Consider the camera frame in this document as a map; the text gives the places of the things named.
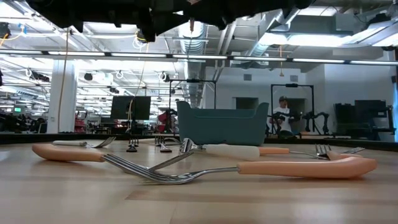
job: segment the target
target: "teal bin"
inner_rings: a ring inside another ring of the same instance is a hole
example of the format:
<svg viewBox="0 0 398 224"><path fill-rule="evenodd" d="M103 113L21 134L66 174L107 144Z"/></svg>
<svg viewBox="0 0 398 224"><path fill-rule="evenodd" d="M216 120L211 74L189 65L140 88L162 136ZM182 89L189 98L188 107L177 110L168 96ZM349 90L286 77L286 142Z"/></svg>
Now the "teal bin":
<svg viewBox="0 0 398 224"><path fill-rule="evenodd" d="M231 144L260 146L264 143L268 103L256 110L193 109L185 101L177 102L180 139L195 144Z"/></svg>

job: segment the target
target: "black monitor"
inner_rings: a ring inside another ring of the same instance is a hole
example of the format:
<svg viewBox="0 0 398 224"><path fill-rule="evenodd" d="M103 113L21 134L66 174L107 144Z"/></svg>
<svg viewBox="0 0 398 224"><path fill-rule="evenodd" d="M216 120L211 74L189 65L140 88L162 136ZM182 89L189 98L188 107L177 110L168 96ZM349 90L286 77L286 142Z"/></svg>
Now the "black monitor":
<svg viewBox="0 0 398 224"><path fill-rule="evenodd" d="M130 103L131 119L149 119L150 96L114 96L112 101L111 118L128 119Z"/></svg>
<svg viewBox="0 0 398 224"><path fill-rule="evenodd" d="M356 100L355 113L358 121L367 122L372 118L386 118L387 105L384 100Z"/></svg>

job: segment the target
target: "light wood tabletop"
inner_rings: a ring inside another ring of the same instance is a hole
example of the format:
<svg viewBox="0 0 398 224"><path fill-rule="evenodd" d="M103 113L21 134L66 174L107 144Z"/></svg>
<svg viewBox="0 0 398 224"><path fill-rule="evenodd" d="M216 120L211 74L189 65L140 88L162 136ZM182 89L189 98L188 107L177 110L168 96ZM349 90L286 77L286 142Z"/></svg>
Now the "light wood tabletop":
<svg viewBox="0 0 398 224"><path fill-rule="evenodd" d="M89 140L95 144L101 141ZM128 153L127 141L105 149L144 166L163 154L152 141ZM309 145L267 145L314 152ZM45 161L31 144L0 146L0 223L398 223L398 153L365 150L376 170L355 180L315 180L237 173L210 174L185 185L155 185L106 162ZM332 147L338 152L347 150ZM301 155L267 161L313 161ZM168 174L235 166L238 160L194 154L160 170Z"/></svg>

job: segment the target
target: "fork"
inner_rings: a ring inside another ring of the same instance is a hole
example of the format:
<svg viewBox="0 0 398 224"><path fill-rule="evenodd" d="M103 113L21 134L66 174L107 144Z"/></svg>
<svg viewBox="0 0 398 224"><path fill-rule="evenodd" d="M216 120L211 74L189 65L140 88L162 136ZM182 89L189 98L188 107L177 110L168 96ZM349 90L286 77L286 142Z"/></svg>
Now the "fork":
<svg viewBox="0 0 398 224"><path fill-rule="evenodd" d="M100 148L110 145L115 139L116 137L107 138L105 141L99 143L96 146L88 144L87 142L84 141L54 141L52 144L58 146L88 146L92 148Z"/></svg>
<svg viewBox="0 0 398 224"><path fill-rule="evenodd" d="M319 144L316 144L315 145L315 150L316 150L316 152L317 152L317 157L319 158L319 159L328 159L328 160L330 160L330 158L329 158L329 156L328 156L328 152L330 152L331 151L331 147L330 147L330 145L319 145ZM347 151L345 151L345 152L342 152L342 154L356 154L356 153L358 153L358 152L361 152L361 151L363 151L363 150L365 150L365 148L363 148L363 147L356 147L356 148L354 148L354 149L350 149L350 150L347 150Z"/></svg>
<svg viewBox="0 0 398 224"><path fill-rule="evenodd" d="M309 177L321 179L349 179L374 170L374 159L349 157L330 162L240 162L236 167L207 169L186 174L166 175L112 154L89 151L68 151L50 144L34 144L32 150L40 157L56 161L108 162L128 174L138 175L158 184L185 184L194 179L217 172L238 172L239 174L279 175L286 177Z"/></svg>
<svg viewBox="0 0 398 224"><path fill-rule="evenodd" d="M167 175L145 169L140 165L107 154L107 162L121 168L128 174L139 175L162 185L186 184L205 175L219 172L239 174L279 175L286 177L307 177L318 179L350 179L371 172L377 167L374 159L348 157L331 162L240 162L236 167L207 169L185 174Z"/></svg>
<svg viewBox="0 0 398 224"><path fill-rule="evenodd" d="M307 152L296 152L290 151L287 148L280 148L280 147L256 147L256 146L230 146L226 144L208 144L198 146L196 145L191 139L185 138L183 143L180 147L180 152L190 152L190 151L199 151L199 152L206 152L208 154L215 154L218 156L226 156L226 157L234 157L237 159L244 159L249 161L256 161L260 156L266 155L276 155L276 154L303 154L310 156L315 159L324 159L330 160L327 155L319 156L318 154L310 154ZM358 151L349 150L347 152L356 153Z"/></svg>
<svg viewBox="0 0 398 224"><path fill-rule="evenodd" d="M93 159L94 157L100 157L100 152L88 152L88 151L71 151L55 147L51 144L35 144L32 146L32 150L40 157L53 161L87 161L87 162L103 162L101 159ZM175 156L167 161L161 162L153 167L141 166L145 169L157 170L167 166L170 166L188 156L191 156L194 152L187 152L179 156Z"/></svg>

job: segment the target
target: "wall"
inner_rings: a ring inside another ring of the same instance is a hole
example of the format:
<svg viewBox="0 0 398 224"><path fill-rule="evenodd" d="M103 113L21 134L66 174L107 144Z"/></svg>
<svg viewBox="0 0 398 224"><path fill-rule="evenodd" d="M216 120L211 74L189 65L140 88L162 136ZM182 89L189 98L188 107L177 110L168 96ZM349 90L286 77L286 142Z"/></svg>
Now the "wall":
<svg viewBox="0 0 398 224"><path fill-rule="evenodd" d="M319 65L307 73L306 78L308 85L314 86L314 107L315 113L327 111L325 101L325 65ZM311 109L310 105L306 105L307 112ZM322 132L323 117L317 118L315 121L318 124L318 129Z"/></svg>
<svg viewBox="0 0 398 224"><path fill-rule="evenodd" d="M389 60L385 52L378 60ZM316 112L331 114L329 129L336 130L337 123L333 105L335 103L354 104L355 100L386 100L394 103L394 87L391 76L394 67L365 65L320 65L307 73L307 83L315 85ZM387 120L376 121L387 126ZM382 140L392 141L393 136L382 134Z"/></svg>
<svg viewBox="0 0 398 224"><path fill-rule="evenodd" d="M206 68L207 79L213 77L214 68ZM252 81L244 81L243 75L251 74ZM291 83L290 76L298 75L298 84L305 84L305 74L299 69L283 69L284 77L280 76L280 69L269 71L268 69L225 68L217 82L217 108L234 109L233 98L251 97L259 98L259 103L270 103L269 114L271 113L271 84ZM288 98L306 98L310 100L309 90L303 88L274 87L274 107L278 107L279 97L284 95ZM214 92L205 88L203 95L203 107L214 108Z"/></svg>

